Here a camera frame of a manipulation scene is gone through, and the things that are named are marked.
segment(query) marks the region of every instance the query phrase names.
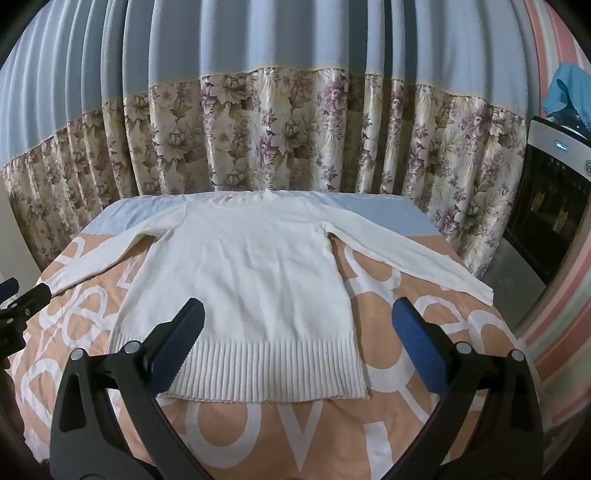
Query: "round metal bolt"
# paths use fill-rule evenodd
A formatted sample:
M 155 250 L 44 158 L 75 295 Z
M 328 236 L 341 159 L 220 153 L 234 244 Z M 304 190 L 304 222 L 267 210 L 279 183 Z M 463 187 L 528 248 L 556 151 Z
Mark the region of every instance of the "round metal bolt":
M 70 354 L 70 358 L 72 360 L 80 360 L 84 355 L 84 350 L 82 348 L 77 348 Z
M 513 357 L 513 360 L 516 360 L 518 362 L 522 362 L 523 360 L 525 360 L 525 355 L 521 350 L 513 350 L 511 352 L 511 356 Z
M 472 346 L 466 342 L 458 342 L 456 344 L 456 350 L 460 352 L 462 355 L 467 355 L 472 353 Z
M 125 350 L 125 353 L 135 353 L 139 350 L 139 342 L 127 342 L 123 347 L 123 350 Z

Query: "leaf pattern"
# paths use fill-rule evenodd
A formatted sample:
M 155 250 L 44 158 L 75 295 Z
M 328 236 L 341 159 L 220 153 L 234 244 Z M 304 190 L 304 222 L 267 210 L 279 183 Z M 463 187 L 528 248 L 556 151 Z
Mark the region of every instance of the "leaf pattern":
M 403 194 L 481 276 L 525 140 L 524 119 L 476 96 L 264 67 L 110 100 L 0 172 L 41 267 L 121 197 L 270 188 Z

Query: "white wall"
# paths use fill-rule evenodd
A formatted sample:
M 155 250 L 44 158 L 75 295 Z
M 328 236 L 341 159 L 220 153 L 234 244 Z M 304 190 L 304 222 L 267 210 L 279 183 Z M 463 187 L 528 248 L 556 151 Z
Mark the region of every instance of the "white wall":
M 35 286 L 40 275 L 14 218 L 8 194 L 0 182 L 0 282 L 16 277 L 19 293 Z

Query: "digital display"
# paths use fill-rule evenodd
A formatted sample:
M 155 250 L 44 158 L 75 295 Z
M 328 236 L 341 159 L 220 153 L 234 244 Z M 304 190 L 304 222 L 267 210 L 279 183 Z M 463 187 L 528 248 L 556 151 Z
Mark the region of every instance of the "digital display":
M 554 140 L 554 145 L 556 145 L 556 148 L 559 148 L 559 149 L 561 149 L 564 152 L 568 152 L 569 151 L 568 145 L 565 145 L 562 142 L 559 142 L 558 140 Z

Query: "sweater's left sleeve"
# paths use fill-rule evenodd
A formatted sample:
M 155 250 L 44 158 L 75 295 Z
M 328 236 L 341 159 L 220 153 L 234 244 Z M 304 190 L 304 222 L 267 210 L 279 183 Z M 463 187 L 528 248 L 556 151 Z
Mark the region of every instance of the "sweater's left sleeve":
M 170 207 L 122 234 L 109 238 L 93 251 L 70 262 L 45 282 L 52 296 L 112 267 L 143 237 L 151 235 L 157 240 L 161 238 L 182 221 L 187 205 L 188 202 L 183 202 Z
M 307 213 L 363 255 L 401 272 L 472 295 L 492 306 L 492 289 L 458 262 L 348 210 L 305 202 Z

